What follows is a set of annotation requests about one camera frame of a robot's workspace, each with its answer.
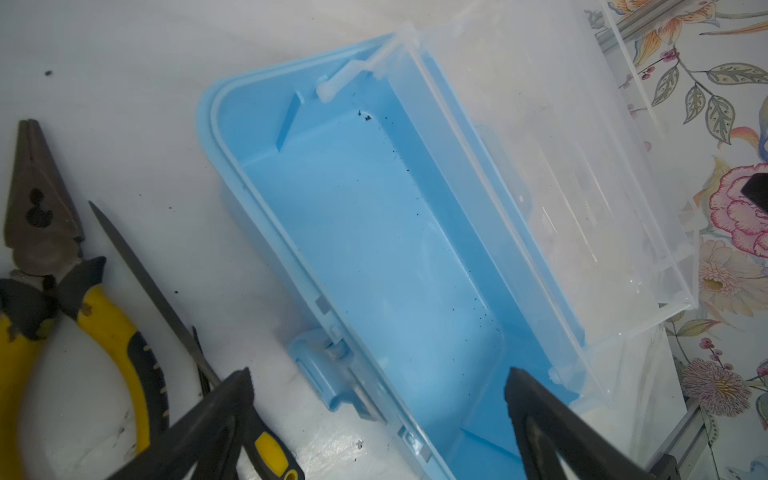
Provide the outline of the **blue plastic tool box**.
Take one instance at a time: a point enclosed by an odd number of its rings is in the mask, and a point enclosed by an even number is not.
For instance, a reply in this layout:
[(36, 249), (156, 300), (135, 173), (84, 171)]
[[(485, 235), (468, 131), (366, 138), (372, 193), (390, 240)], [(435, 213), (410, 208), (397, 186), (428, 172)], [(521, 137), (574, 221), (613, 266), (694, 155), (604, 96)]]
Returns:
[(523, 476), (515, 367), (646, 466), (681, 405), (662, 324), (698, 301), (651, 97), (606, 1), (447, 13), (201, 98), (228, 207), (307, 322), (289, 356), (425, 479)]

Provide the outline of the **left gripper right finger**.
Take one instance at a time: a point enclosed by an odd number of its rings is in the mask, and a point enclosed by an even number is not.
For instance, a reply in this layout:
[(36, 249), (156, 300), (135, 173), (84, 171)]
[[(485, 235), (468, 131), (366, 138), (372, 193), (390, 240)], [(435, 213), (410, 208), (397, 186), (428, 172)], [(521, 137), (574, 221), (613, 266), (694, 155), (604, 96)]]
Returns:
[(651, 479), (527, 371), (513, 367), (504, 388), (509, 418), (529, 479)]

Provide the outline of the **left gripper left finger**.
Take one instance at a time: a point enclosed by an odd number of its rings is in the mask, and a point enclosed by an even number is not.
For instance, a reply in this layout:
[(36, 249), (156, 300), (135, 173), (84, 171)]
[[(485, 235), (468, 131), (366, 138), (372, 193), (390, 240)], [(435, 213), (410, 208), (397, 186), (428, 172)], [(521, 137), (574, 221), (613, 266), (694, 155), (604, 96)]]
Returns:
[(247, 368), (230, 374), (113, 480), (232, 479), (254, 391)]

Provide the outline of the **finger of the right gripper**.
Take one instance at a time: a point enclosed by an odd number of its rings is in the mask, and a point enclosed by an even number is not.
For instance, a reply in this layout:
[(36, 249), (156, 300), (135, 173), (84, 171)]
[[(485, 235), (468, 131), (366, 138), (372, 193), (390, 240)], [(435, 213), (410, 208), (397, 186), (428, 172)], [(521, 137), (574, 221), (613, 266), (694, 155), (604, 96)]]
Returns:
[(768, 213), (768, 174), (753, 174), (741, 188), (741, 194), (756, 208)]

